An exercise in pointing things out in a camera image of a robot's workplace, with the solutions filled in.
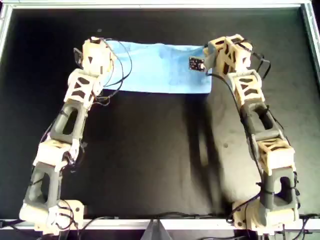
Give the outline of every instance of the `blue towel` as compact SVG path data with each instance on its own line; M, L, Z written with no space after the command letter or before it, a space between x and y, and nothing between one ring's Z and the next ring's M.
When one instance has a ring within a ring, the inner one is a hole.
M189 57L204 58L203 46L140 44L106 40L116 56L113 74L106 76L105 89L115 90L119 84L111 85L131 74L123 81L121 90L168 94L207 94L211 91L211 77L203 72L189 69Z

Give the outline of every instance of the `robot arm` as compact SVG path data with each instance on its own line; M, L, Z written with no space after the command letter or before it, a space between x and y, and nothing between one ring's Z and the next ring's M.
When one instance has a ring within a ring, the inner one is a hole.
M274 233L275 227L299 219L296 190L297 173L294 149L265 104L262 79L247 69L253 46L242 36L220 37L204 49L202 68L215 66L216 72L230 85L240 119L245 129L251 157L263 169L261 191L252 201L233 205L234 225L239 229L257 231L259 235ZM257 114L264 129L254 121ZM276 193L276 181L281 188Z
M76 162L88 111L103 90L102 80L113 70L111 63L115 55L103 40L96 37L86 40L82 50L79 63L83 69L75 69L68 78L64 105L46 140L38 146L30 185L19 213L21 220L35 223L35 230L44 234L57 235L66 227L81 228L83 222L84 206L81 202L60 200L63 169ZM72 130L67 132L73 114L76 118ZM49 177L47 197L41 189L45 175Z

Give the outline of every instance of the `black tabletop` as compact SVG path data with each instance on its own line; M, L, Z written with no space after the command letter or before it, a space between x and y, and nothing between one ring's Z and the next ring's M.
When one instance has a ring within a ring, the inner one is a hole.
M203 45L235 33L271 61L262 90L295 149L300 212L318 212L320 98L298 9L14 10L0 67L0 218L18 217L39 140L77 67L74 47L97 35ZM92 107L84 141L83 164L64 173L61 198L82 201L90 217L225 214L259 191L232 96L218 80L209 95L122 91Z

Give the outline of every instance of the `folded cloth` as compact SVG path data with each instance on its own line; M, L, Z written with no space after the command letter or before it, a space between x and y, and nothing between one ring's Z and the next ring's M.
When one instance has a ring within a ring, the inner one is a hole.
M103 82L105 89L119 87L120 83L112 84L130 72L130 56L132 71L123 81L122 91L169 94L207 94L211 91L211 77L189 69L189 57L205 57L203 46L124 41L122 46L116 40L105 41L118 58L113 73Z

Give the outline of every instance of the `aluminum frame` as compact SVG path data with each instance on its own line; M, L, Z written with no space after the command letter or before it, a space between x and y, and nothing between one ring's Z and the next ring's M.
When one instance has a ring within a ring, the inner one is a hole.
M83 225L91 219L85 219ZM237 230L232 224L227 223L225 219L161 219L162 225L166 230ZM150 219L99 219L93 221L87 230L145 230ZM302 228L303 221L300 219L291 224L286 224L286 231L299 231ZM22 222L15 225L21 230L34 230L34 225L30 222ZM320 231L320 219L309 219L305 225L306 230ZM6 226L2 230L12 230ZM280 232L283 227L274 228L275 232Z
M2 0L3 6L0 13L0 63L3 54L7 32L10 26L12 12L15 9L219 9L219 8L301 8L303 19L307 30L307 36L312 52L317 80L320 83L320 35L315 19L314 10L310 0L224 0L223 3L206 0L140 0L134 3L130 0ZM100 219L95 220L87 227L89 230L145 230L150 219ZM161 223L166 230L236 230L226 222L225 219L162 219ZM300 230L302 220L292 224L286 224L285 230ZM33 230L34 225L29 222L22 222L16 225L22 230ZM306 230L320 231L320 219L310 219Z

